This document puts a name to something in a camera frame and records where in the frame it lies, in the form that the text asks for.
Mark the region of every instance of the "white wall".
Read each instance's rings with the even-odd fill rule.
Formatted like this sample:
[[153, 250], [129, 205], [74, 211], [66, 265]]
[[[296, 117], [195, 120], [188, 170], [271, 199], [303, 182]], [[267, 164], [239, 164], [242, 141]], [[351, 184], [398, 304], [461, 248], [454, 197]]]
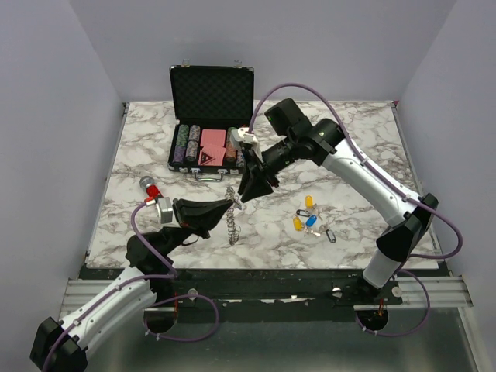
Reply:
[[0, 7], [0, 370], [82, 265], [122, 105], [67, 0]]
[[[402, 95], [399, 114], [425, 189], [465, 237], [463, 274], [496, 366], [496, 2], [459, 0]], [[454, 234], [436, 225], [444, 252]]]
[[331, 99], [398, 99], [454, 3], [71, 0], [125, 100], [170, 99], [168, 68], [183, 58], [242, 60], [255, 67], [257, 97], [299, 81]]

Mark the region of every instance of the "red playing card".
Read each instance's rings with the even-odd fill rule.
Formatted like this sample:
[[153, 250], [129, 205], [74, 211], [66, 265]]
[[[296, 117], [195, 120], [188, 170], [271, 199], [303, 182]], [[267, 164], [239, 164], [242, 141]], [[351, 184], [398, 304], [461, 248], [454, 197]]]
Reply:
[[201, 131], [200, 146], [224, 147], [226, 143], [226, 131], [222, 129], [203, 129]]
[[220, 146], [205, 146], [200, 151], [198, 165], [222, 166], [224, 161], [225, 147]]

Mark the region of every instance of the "marble table surface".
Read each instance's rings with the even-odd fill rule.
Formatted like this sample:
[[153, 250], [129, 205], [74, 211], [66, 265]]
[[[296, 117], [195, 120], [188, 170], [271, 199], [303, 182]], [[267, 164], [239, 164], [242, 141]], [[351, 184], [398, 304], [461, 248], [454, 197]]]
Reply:
[[[261, 112], [274, 102], [266, 102]], [[318, 102], [300, 102], [313, 123], [331, 117]], [[358, 145], [393, 177], [415, 189], [412, 172], [401, 144], [390, 102], [336, 102], [337, 112]], [[155, 178], [160, 190], [171, 198], [211, 201], [224, 198], [226, 187], [237, 190], [240, 176], [219, 183], [200, 183], [191, 174], [167, 168], [174, 126], [172, 102], [134, 102], [129, 107], [122, 138], [108, 181], [105, 200], [87, 256], [90, 268], [125, 267], [126, 242], [133, 234], [131, 211], [144, 199], [139, 186], [142, 176]], [[279, 139], [261, 114], [255, 133], [262, 150]], [[387, 227], [370, 203], [348, 184], [310, 161], [298, 161], [278, 175], [280, 187], [235, 211], [241, 227], [239, 242], [229, 245], [226, 217], [211, 231], [211, 239], [178, 247], [170, 258], [175, 267], [195, 268], [364, 268], [374, 251], [375, 239]], [[331, 244], [295, 231], [292, 218], [305, 207], [305, 196], [317, 204], [319, 220], [336, 235]], [[158, 230], [154, 208], [137, 216], [144, 232]], [[415, 251], [435, 250], [431, 234], [426, 234]], [[406, 267], [437, 268], [433, 260], [410, 260]]]

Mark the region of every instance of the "silver chain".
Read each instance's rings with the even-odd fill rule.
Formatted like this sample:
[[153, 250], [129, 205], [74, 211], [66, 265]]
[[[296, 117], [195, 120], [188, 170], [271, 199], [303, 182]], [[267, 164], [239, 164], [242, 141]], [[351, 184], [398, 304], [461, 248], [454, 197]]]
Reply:
[[[226, 189], [226, 199], [232, 200], [234, 204], [239, 205], [239, 199], [231, 186]], [[229, 244], [233, 246], [239, 240], [239, 233], [241, 232], [241, 227], [239, 227], [234, 221], [234, 204], [232, 204], [226, 212], [227, 217], [227, 236], [229, 237]]]

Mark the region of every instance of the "poker chip case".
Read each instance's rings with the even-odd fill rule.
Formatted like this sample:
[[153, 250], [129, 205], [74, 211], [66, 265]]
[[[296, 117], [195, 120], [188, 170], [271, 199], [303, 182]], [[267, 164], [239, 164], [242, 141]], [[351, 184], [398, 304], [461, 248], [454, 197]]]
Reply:
[[[232, 162], [232, 154], [227, 153], [229, 161], [224, 158], [222, 166], [208, 165], [208, 155], [204, 154], [205, 165], [199, 165], [200, 152], [207, 149], [199, 146], [198, 127], [200, 133], [204, 129], [225, 130], [227, 137], [229, 128], [248, 126], [253, 114], [253, 68], [182, 64], [170, 68], [170, 82], [178, 123], [170, 147], [169, 169], [191, 173], [198, 181], [221, 181], [228, 174], [243, 174], [240, 154]], [[223, 146], [227, 152], [232, 150], [227, 139]]]

